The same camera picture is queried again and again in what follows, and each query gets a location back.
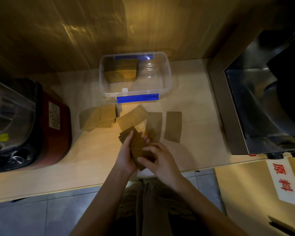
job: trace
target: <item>person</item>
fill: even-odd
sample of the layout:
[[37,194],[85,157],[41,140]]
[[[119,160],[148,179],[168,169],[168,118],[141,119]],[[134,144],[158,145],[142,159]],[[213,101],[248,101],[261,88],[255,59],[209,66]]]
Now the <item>person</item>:
[[154,153],[156,161],[139,157],[138,162],[157,179],[135,181],[126,187],[137,170],[130,157],[132,135],[131,131],[106,181],[70,236],[247,235],[182,176],[165,145],[150,143],[147,137],[143,137],[148,144],[143,150]]

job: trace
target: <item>hand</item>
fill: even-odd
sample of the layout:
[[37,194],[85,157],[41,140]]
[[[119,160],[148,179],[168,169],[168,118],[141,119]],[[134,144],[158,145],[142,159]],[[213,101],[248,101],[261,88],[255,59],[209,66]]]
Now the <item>hand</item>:
[[[129,145],[132,136],[133,131],[130,132],[130,134],[126,137],[124,143],[122,144],[115,163],[115,167],[125,171],[126,174],[129,174],[129,177],[138,169],[138,167],[136,166],[136,164],[130,156]],[[148,139],[147,136],[144,136],[143,139],[145,140],[146,144],[150,143],[150,139]]]
[[153,163],[144,157],[138,157],[138,162],[152,171],[165,185],[176,190],[184,177],[167,147],[162,143],[152,143],[150,146],[144,147],[143,150],[153,152],[157,156],[156,161]]

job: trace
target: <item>yellow sticker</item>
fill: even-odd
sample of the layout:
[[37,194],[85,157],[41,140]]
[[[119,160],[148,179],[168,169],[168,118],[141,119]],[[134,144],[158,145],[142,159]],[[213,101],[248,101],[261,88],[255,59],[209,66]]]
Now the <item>yellow sticker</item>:
[[8,133],[0,134],[0,142],[6,142],[8,140],[9,140],[9,134]]

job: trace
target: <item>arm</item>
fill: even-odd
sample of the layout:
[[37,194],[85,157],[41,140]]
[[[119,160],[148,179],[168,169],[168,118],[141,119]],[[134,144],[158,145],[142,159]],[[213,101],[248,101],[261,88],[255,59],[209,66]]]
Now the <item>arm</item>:
[[108,232],[111,223],[114,221],[127,182],[137,169],[130,157],[129,144],[132,135],[133,131],[125,139],[113,169],[70,236],[106,235]]
[[172,154],[166,146],[161,143],[152,143],[151,146],[147,146],[143,150],[149,150],[156,154],[157,162],[150,162],[143,157],[139,157],[138,162],[147,167],[160,181],[179,194],[212,235],[247,235],[205,198],[189,180],[181,175]]

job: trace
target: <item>person's left hand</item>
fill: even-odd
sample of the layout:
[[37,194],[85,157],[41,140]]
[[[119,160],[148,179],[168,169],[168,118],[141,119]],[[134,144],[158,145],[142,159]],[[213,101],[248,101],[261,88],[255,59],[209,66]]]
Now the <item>person's left hand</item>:
[[[138,169],[130,156],[129,145],[132,136],[133,131],[130,132],[130,134],[126,137],[124,143],[122,144],[115,163],[115,166],[118,167],[120,170],[126,171],[126,173],[129,174],[129,177]],[[150,139],[148,139],[147,136],[144,136],[143,139],[145,140],[146,144],[150,143]]]

